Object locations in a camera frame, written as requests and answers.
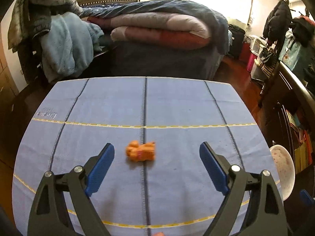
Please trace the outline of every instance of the wooden floor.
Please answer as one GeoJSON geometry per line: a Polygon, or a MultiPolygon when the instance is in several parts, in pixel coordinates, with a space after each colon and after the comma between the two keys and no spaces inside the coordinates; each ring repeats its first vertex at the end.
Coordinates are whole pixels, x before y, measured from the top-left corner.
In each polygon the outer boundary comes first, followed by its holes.
{"type": "MultiPolygon", "coordinates": [[[[263,118],[257,107],[260,87],[251,82],[250,73],[244,63],[224,57],[214,81],[230,83],[260,126],[263,118]]],[[[5,131],[0,134],[0,204],[12,221],[12,177],[18,146],[28,123],[49,90],[50,87],[40,85],[24,89],[16,98],[13,111],[9,111],[4,125],[5,131]]]]}

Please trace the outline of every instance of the orange plush dog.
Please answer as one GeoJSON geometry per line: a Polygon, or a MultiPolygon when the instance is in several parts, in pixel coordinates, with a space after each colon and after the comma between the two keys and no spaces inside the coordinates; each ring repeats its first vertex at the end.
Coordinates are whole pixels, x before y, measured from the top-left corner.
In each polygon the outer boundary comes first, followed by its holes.
{"type": "Polygon", "coordinates": [[[131,141],[126,147],[126,155],[132,161],[154,160],[155,142],[139,145],[137,140],[131,141]]]}

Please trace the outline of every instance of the tablecloth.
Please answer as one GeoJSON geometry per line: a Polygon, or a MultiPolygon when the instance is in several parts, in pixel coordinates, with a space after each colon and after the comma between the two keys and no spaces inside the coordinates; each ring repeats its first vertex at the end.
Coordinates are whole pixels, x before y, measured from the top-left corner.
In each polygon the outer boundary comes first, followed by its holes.
{"type": "MultiPolygon", "coordinates": [[[[67,173],[112,143],[114,161],[91,197],[111,235],[203,235],[224,198],[199,157],[204,141],[248,172],[268,169],[281,193],[265,139],[230,84],[154,77],[58,82],[19,147],[12,188],[16,226],[26,236],[45,171],[67,173]],[[125,147],[132,140],[155,141],[155,161],[130,162],[125,147]]],[[[70,195],[65,198],[75,230],[83,233],[70,195]]],[[[240,229],[248,199],[246,192],[231,233],[240,229]]]]}

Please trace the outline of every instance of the wooden headboard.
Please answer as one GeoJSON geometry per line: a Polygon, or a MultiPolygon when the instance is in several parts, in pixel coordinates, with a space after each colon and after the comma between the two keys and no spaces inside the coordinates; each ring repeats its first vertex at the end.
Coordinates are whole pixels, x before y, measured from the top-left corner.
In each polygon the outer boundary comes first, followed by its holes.
{"type": "Polygon", "coordinates": [[[139,2],[140,0],[77,0],[80,6],[86,5],[106,5],[111,3],[132,3],[132,2],[139,2]]]}

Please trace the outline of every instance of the blue gripper pad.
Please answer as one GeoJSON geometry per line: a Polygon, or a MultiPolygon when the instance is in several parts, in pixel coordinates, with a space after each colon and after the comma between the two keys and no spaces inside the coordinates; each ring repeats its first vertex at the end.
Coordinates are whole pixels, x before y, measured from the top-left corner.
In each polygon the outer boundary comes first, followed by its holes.
{"type": "Polygon", "coordinates": [[[200,145],[199,155],[215,186],[215,189],[222,192],[225,196],[229,192],[229,188],[227,187],[227,175],[224,173],[221,166],[215,160],[215,157],[211,154],[204,143],[200,145]]]}
{"type": "Polygon", "coordinates": [[[114,156],[115,149],[114,146],[110,144],[88,175],[85,188],[85,194],[88,197],[91,197],[92,193],[96,193],[100,188],[100,185],[114,160],[114,156]]]}
{"type": "Polygon", "coordinates": [[[308,192],[305,189],[300,191],[300,199],[308,207],[312,207],[315,203],[313,198],[308,194],[308,192]]]}

